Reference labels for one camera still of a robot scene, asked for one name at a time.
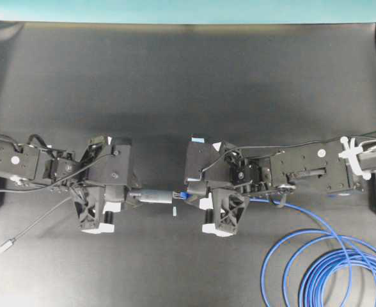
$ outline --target teal wall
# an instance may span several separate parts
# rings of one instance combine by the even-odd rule
[[[0,20],[145,24],[376,22],[376,0],[0,0]]]

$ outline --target white cable clip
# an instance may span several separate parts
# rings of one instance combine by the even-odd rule
[[[361,169],[359,159],[357,158],[357,155],[363,152],[363,147],[360,145],[356,147],[355,138],[350,139],[349,145],[349,139],[347,136],[341,137],[340,143],[343,144],[344,151],[339,153],[339,157],[349,161],[350,167],[355,175],[363,176],[365,180],[369,180],[372,177],[372,174],[369,171],[363,171]]]

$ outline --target wire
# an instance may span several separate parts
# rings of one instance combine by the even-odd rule
[[[47,144],[46,144],[45,140],[41,136],[39,136],[38,134],[31,134],[29,136],[29,138],[27,139],[26,144],[30,145],[33,142],[33,139],[37,140],[38,143],[40,144],[40,146],[42,146],[43,148],[49,149],[47,147]]]
[[[367,138],[367,139],[372,139],[372,140],[376,140],[376,137],[372,137],[372,136],[350,136],[350,138]],[[320,144],[323,144],[323,143],[330,143],[330,142],[333,142],[333,141],[336,141],[340,139],[339,137],[337,138],[332,138],[332,139],[327,139],[325,141],[319,141],[319,140],[313,140],[313,141],[307,141],[305,143],[299,143],[299,144],[292,144],[292,145],[255,145],[255,146],[238,146],[238,147],[235,147],[235,148],[232,148],[232,149],[229,149],[227,151],[225,151],[224,153],[221,154],[220,157],[218,157],[218,159],[216,159],[214,162],[212,162],[211,164],[209,164],[207,167],[203,168],[201,170],[201,177],[202,177],[202,174],[204,174],[204,172],[206,172],[208,169],[214,167],[221,159],[223,159],[227,154],[230,154],[231,152],[234,152],[236,150],[242,150],[242,149],[271,149],[271,148],[294,148],[294,147],[300,147],[300,146],[306,146],[306,145],[310,145],[310,144],[317,144],[317,143],[320,143]],[[261,156],[261,157],[251,157],[252,159],[256,159],[256,158],[264,158],[264,157],[270,157],[270,156],[273,156],[273,155],[276,155],[278,153],[273,153],[272,155],[264,155],[264,156]]]
[[[26,227],[25,229],[23,229],[21,232],[19,232],[16,236],[13,237],[13,239],[15,240],[18,240],[19,238],[23,237],[28,231],[30,231],[30,229],[32,229],[33,227],[35,227],[40,221],[42,221],[42,219],[44,219],[45,217],[47,217],[50,213],[52,213],[53,211],[55,211],[58,207],[60,207],[62,204],[64,204],[65,202],[71,200],[72,198],[71,197],[68,197],[68,198],[65,198],[64,200],[62,200],[61,202],[59,202],[57,205],[55,205],[54,207],[52,207],[51,209],[49,209],[47,212],[45,212],[42,216],[38,217],[33,223],[31,223],[28,227]]]
[[[260,203],[269,203],[269,200],[261,199],[261,198],[251,198],[251,201],[260,202]],[[285,204],[286,207],[298,210],[300,212],[303,212],[320,223],[322,223],[329,231],[314,229],[314,230],[299,230],[296,232],[293,232],[289,235],[286,235],[281,240],[279,240],[273,247],[270,249],[268,254],[265,257],[265,260],[263,261],[262,269],[261,269],[261,276],[260,276],[260,284],[261,284],[261,291],[262,291],[262,297],[266,304],[266,306],[270,306],[269,299],[266,294],[265,289],[265,273],[267,264],[270,260],[270,257],[272,254],[277,250],[282,243],[287,241],[288,239],[291,239],[292,237],[296,237],[298,235],[302,234],[324,234],[324,236],[313,239],[300,247],[291,257],[291,259],[288,261],[284,274],[283,274],[283,282],[282,282],[282,291],[283,291],[283,297],[285,299],[286,306],[290,306],[289,300],[288,300],[288,292],[287,292],[287,279],[288,279],[288,273],[289,270],[294,262],[294,260],[299,256],[305,249],[312,246],[314,243],[320,242],[322,240],[329,240],[329,239],[336,239],[340,245],[341,249],[337,249],[334,251],[331,251],[330,253],[327,253],[323,256],[321,256],[318,260],[315,260],[313,264],[309,267],[308,271],[305,273],[300,289],[299,289],[299,307],[323,307],[324,305],[324,290],[327,281],[329,280],[330,276],[336,272],[339,269],[342,269],[344,267],[349,268],[349,283],[347,287],[347,291],[345,294],[345,297],[340,304],[340,306],[344,306],[346,303],[347,298],[349,297],[350,290],[351,290],[351,284],[352,284],[352,266],[360,266],[367,268],[370,270],[373,274],[375,286],[376,286],[376,255],[371,255],[368,253],[362,252],[359,248],[356,247],[355,243],[359,243],[362,246],[365,246],[372,250],[376,254],[376,248],[369,245],[368,243],[355,239],[353,237],[347,237],[342,235],[337,235],[334,230],[328,225],[322,218],[318,217],[316,214],[306,210],[302,209],[298,206],[291,205],[289,203]]]
[[[32,193],[32,192],[37,192],[37,191],[41,191],[41,190],[44,190],[44,189],[49,189],[51,187],[54,187],[60,183],[62,183],[63,181],[66,181],[80,173],[82,173],[83,171],[85,171],[86,169],[92,167],[93,165],[95,165],[98,161],[101,161],[103,158],[105,157],[109,157],[109,156],[113,156],[111,153],[107,154],[107,155],[102,155],[101,157],[95,159],[92,163],[82,167],[81,169],[79,169],[78,171],[75,171],[74,173],[68,175],[68,176],[65,176],[57,181],[55,181],[53,184],[49,184],[49,185],[45,185],[44,187],[38,187],[36,189],[26,189],[26,190],[13,190],[13,189],[0,189],[0,193]]]
[[[2,243],[0,246],[0,254],[4,253],[6,250],[10,249],[17,240],[19,240],[21,237],[23,237],[30,229],[35,227],[40,221],[42,221],[45,217],[47,217],[50,213],[55,211],[58,207],[60,207],[62,204],[67,202],[68,200],[71,200],[71,197],[65,198],[61,202],[59,202],[57,205],[55,205],[53,208],[49,209],[47,212],[45,212],[42,216],[38,217],[33,223],[31,223],[28,227],[23,229],[21,232],[19,232],[16,236],[14,236],[11,239],[6,240],[5,242]]]
[[[20,152],[20,146],[18,142],[15,139],[11,138],[10,136],[5,136],[4,134],[0,134],[0,141],[12,144],[15,150],[17,152]]]

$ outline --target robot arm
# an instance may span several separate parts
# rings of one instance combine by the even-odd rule
[[[203,232],[221,237],[237,233],[252,198],[279,198],[285,204],[300,181],[321,193],[348,195],[361,190],[376,173],[376,137],[342,137],[290,146],[220,146],[194,139],[188,144],[185,183],[187,203],[206,210]],[[248,149],[275,149],[247,157]]]

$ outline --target blue cable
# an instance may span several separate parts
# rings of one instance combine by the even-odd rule
[[[251,201],[260,202],[260,203],[270,203],[269,200],[261,199],[261,198],[251,198]],[[376,285],[376,256],[362,252],[355,244],[358,243],[362,246],[365,246],[372,250],[376,254],[376,248],[369,245],[368,243],[361,241],[359,239],[355,239],[353,237],[347,237],[343,235],[338,235],[330,225],[328,225],[321,217],[317,216],[316,214],[300,208],[295,205],[291,205],[289,203],[285,204],[285,207],[298,210],[302,213],[305,213],[320,223],[322,223],[329,231],[313,229],[313,230],[299,230],[293,233],[290,233],[279,240],[270,251],[267,253],[265,260],[262,264],[261,269],[261,276],[260,276],[260,284],[261,284],[261,291],[262,297],[266,304],[266,306],[270,306],[269,299],[266,294],[265,289],[265,273],[268,262],[272,256],[272,254],[277,250],[282,243],[291,239],[292,237],[296,237],[298,235],[303,234],[322,234],[323,236],[313,239],[306,243],[305,245],[301,246],[290,258],[288,261],[285,271],[283,273],[283,282],[282,282],[282,291],[283,297],[285,300],[285,304],[287,307],[290,306],[288,300],[288,291],[287,291],[287,278],[289,270],[294,262],[294,260],[308,247],[312,246],[313,244],[329,239],[336,239],[341,249],[337,249],[330,253],[327,253],[321,256],[318,260],[315,260],[313,264],[310,266],[308,271],[305,273],[302,283],[299,289],[299,307],[323,307],[324,305],[324,289],[326,286],[327,281],[331,277],[331,275],[339,269],[342,268],[349,268],[349,283],[347,286],[345,297],[343,298],[340,306],[343,307],[349,298],[351,286],[352,286],[352,266],[360,266],[370,270],[373,274],[374,282]]]

